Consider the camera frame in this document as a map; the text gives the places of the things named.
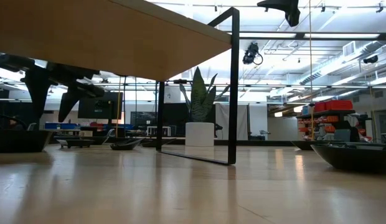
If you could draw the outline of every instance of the white planter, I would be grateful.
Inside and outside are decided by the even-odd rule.
[[[186,123],[186,146],[210,147],[214,146],[213,123]]]

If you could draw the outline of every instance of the air vent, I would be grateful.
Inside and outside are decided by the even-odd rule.
[[[216,102],[229,102],[229,96],[221,96]]]
[[[342,53],[344,54],[344,57],[348,57],[355,53],[355,49],[356,49],[355,41],[352,41],[351,43],[342,47]]]
[[[354,103],[358,103],[358,102],[359,102],[359,96],[353,97],[352,101],[353,101]]]
[[[384,96],[383,91],[377,91],[374,93],[374,98],[381,98]]]

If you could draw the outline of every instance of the security camera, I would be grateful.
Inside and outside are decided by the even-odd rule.
[[[379,61],[379,56],[374,55],[373,57],[369,57],[367,59],[363,59],[364,63],[375,63]]]

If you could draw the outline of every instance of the television screen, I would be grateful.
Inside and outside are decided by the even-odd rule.
[[[78,118],[121,119],[122,99],[122,93],[105,93],[103,97],[81,99]]]

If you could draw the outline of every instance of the table frame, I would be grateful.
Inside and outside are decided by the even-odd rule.
[[[237,101],[238,101],[238,64],[239,64],[239,34],[240,34],[240,12],[231,7],[219,17],[208,23],[209,26],[215,27],[224,20],[232,17],[232,56],[230,59],[230,100],[229,100],[229,137],[228,137],[228,161],[218,161],[215,159],[206,159],[196,156],[188,156],[174,152],[164,152],[161,150],[162,132],[157,132],[157,152],[173,156],[195,159],[199,161],[211,162],[221,165],[232,165],[236,163],[236,144],[237,144]],[[162,115],[164,109],[164,89],[165,83],[159,82],[157,130],[162,130]]]

